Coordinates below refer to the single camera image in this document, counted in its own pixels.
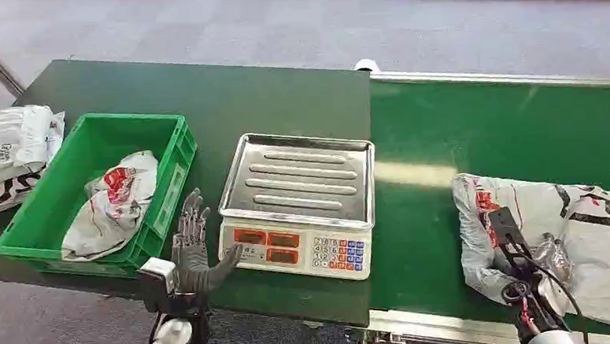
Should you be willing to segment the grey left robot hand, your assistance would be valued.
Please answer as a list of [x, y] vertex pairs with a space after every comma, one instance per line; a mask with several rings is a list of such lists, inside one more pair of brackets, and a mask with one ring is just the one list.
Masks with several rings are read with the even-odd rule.
[[176, 264], [179, 290], [182, 294], [207, 294], [216, 290], [236, 268], [243, 253], [242, 245], [234, 244], [218, 264], [209, 264], [205, 225], [210, 213], [202, 206], [198, 188], [187, 195], [172, 240], [172, 261]]

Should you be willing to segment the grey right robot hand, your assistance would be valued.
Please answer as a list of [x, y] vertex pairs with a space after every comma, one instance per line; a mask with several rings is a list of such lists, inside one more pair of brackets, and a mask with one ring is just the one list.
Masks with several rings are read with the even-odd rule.
[[542, 316], [561, 319], [569, 309], [579, 314], [572, 295], [572, 263], [561, 240], [547, 232], [537, 248], [529, 250], [521, 235], [507, 233], [498, 238], [497, 248], [508, 263], [505, 273], [527, 287]]

